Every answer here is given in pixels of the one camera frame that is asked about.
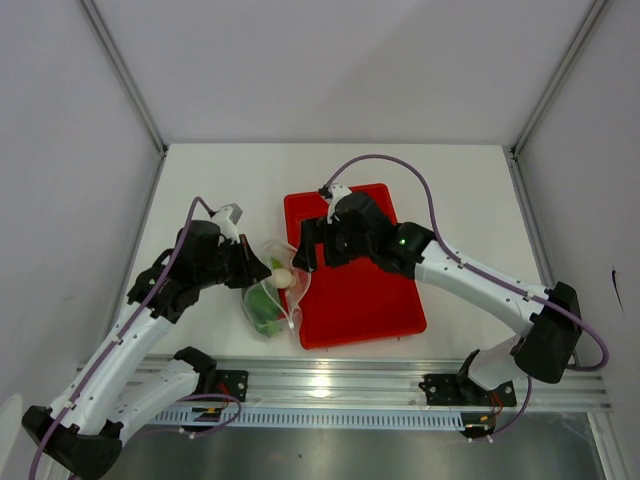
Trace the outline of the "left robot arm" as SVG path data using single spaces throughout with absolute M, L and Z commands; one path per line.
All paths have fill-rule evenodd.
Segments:
M 75 479 L 100 479 L 125 444 L 177 401 L 233 401 L 219 389 L 217 362 L 194 347 L 179 350 L 152 379 L 127 391 L 141 361 L 193 306 L 203 290 L 253 286 L 271 274 L 235 221 L 217 212 L 193 220 L 136 278 L 120 316 L 80 373 L 47 406 L 31 406 L 22 426 Z

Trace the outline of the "white egg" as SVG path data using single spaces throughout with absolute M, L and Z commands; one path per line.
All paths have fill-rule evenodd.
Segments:
M 285 268 L 276 268 L 272 271 L 269 281 L 276 289 L 287 289 L 293 282 L 293 275 Z

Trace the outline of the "green bell pepper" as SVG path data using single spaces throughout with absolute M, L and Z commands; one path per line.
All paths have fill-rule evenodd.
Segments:
M 271 338 L 280 332 L 282 312 L 262 286 L 256 285 L 244 291 L 243 306 L 247 318 L 259 334 Z

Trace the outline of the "clear dotted zip bag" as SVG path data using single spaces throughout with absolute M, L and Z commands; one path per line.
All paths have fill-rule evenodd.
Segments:
M 289 243 L 281 240 L 269 240 L 263 244 L 258 255 L 259 259 L 267 265 L 271 271 L 276 268 L 285 268 L 293 275 L 293 282 L 287 289 L 276 289 L 269 281 L 271 276 L 266 280 L 251 286 L 262 286 L 265 292 L 271 297 L 282 312 L 279 321 L 280 332 L 273 337 L 280 335 L 284 331 L 290 331 L 292 334 L 295 334 L 299 331 L 302 324 L 303 314 L 301 303 L 311 286 L 311 274 L 292 266 L 292 260 L 295 253 L 296 249 Z M 245 318 L 253 327 L 247 318 L 245 308 L 243 306 L 244 291 L 251 287 L 245 288 L 241 291 L 241 307 Z

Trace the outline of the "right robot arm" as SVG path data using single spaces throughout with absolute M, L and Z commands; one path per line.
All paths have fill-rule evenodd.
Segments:
M 513 337 L 466 358 L 456 380 L 464 401 L 479 403 L 522 377 L 557 384 L 568 369 L 582 334 L 577 293 L 569 285 L 547 288 L 484 270 L 434 230 L 394 222 L 370 195 L 342 186 L 331 194 L 327 212 L 302 220 L 299 231 L 293 260 L 299 269 L 317 269 L 318 247 L 325 265 L 333 268 L 366 258 L 387 273 L 446 290 L 512 330 Z

